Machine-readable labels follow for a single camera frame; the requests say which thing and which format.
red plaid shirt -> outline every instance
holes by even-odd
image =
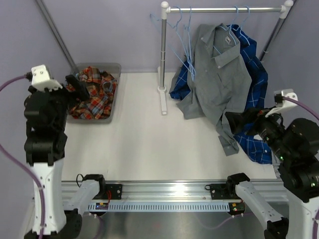
[[[111,114],[117,80],[106,71],[100,72],[96,67],[85,68],[79,74],[79,80],[86,82],[90,99],[83,101],[69,110],[75,119],[101,120]],[[69,91],[75,89],[67,85]]]

shirt collar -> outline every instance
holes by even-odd
[[[201,40],[207,46],[206,49],[209,55],[212,55],[213,53],[213,43],[214,43],[214,37],[216,34],[216,28],[220,26],[223,28],[227,28],[227,26],[225,26],[224,24],[220,24],[218,26],[215,26],[215,25],[211,26],[211,28],[201,38]],[[218,34],[224,34],[225,35],[224,38],[226,38],[227,36],[229,36],[229,31],[225,31],[225,30],[219,31]],[[232,31],[230,31],[230,34],[234,37],[236,41],[236,45],[222,52],[220,55],[214,58],[218,68],[222,68],[223,66],[227,65],[229,62],[231,62],[232,60],[234,60],[236,57],[240,55],[240,42]]]

blue plaid shirt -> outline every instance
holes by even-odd
[[[173,99],[182,100],[190,92],[187,84],[188,67],[189,63],[186,60],[180,70],[174,90],[169,93],[170,97],[172,97]]]
[[[241,33],[248,39],[249,45],[247,40],[241,36],[238,27],[238,25],[233,25],[232,31],[240,41],[240,54],[243,57],[249,75],[252,78],[245,109],[251,107],[263,108],[268,84],[268,74],[256,57],[257,42],[249,38],[242,31]],[[189,92],[190,89],[187,85],[187,68],[183,66],[175,88],[170,93],[170,96],[174,99],[182,100]],[[245,135],[245,132],[249,130],[251,126],[251,124],[245,125],[243,131],[234,135],[234,138],[239,142],[240,146],[252,161],[261,164],[271,164],[272,154],[268,145],[261,140],[254,139],[253,136]]]

shirt label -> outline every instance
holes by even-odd
[[[226,36],[225,41],[228,43],[228,45],[231,43],[231,40],[228,36]]]

plaid shirt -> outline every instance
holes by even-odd
[[[80,72],[79,80],[86,82],[90,99],[71,108],[70,115],[75,119],[86,120],[108,118],[111,114],[114,92],[117,87],[117,81],[114,77],[90,66]],[[69,91],[75,90],[71,85],[67,85],[66,88]]]
[[[251,107],[263,108],[268,84],[268,74],[256,57],[257,42],[249,38],[242,31],[241,33],[249,40],[250,45],[248,45],[246,39],[240,35],[240,30],[234,30],[238,29],[238,27],[238,25],[233,25],[232,31],[240,41],[240,54],[243,57],[248,73],[252,78],[245,109]],[[170,92],[170,96],[174,99],[182,100],[189,92],[190,89],[187,84],[187,68],[183,65],[178,75],[176,85]],[[271,164],[272,154],[268,145],[261,140],[254,139],[253,136],[245,135],[245,132],[249,130],[251,126],[251,124],[245,125],[243,131],[234,135],[234,138],[239,142],[240,146],[252,161],[261,164]]]

